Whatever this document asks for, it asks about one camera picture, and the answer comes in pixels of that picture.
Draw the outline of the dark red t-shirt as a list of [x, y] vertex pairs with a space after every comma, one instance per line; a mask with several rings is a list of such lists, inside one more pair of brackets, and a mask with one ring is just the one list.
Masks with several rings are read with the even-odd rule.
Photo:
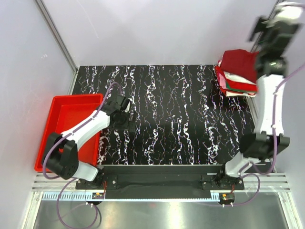
[[220, 68], [224, 72], [241, 76], [255, 83], [257, 71], [254, 64], [258, 54], [259, 52], [248, 52], [243, 49], [227, 50], [222, 56]]

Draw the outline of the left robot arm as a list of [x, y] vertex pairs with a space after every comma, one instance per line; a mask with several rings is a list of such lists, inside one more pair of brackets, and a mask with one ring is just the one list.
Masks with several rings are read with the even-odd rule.
[[102, 170], [79, 160], [78, 152], [94, 135], [106, 128], [134, 132], [135, 120], [131, 120], [130, 98], [118, 95], [115, 100], [102, 104], [74, 127], [58, 134], [51, 133], [41, 160], [42, 172], [47, 179], [61, 177], [86, 180], [93, 189], [103, 183]]

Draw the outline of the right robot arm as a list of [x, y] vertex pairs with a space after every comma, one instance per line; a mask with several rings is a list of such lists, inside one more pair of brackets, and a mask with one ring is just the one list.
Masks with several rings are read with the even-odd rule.
[[290, 144], [290, 138], [284, 135], [282, 125], [282, 99], [287, 75], [288, 62], [283, 53], [301, 27], [298, 16], [275, 16], [272, 20], [260, 17], [252, 32], [261, 32], [260, 51], [255, 58], [257, 71], [256, 85], [260, 97], [260, 111], [255, 130], [240, 140], [240, 151], [218, 172], [215, 181], [218, 187], [227, 189], [243, 179], [241, 173], [253, 167], [262, 174], [257, 163], [271, 159], [271, 167], [264, 172], [273, 171], [278, 153]]

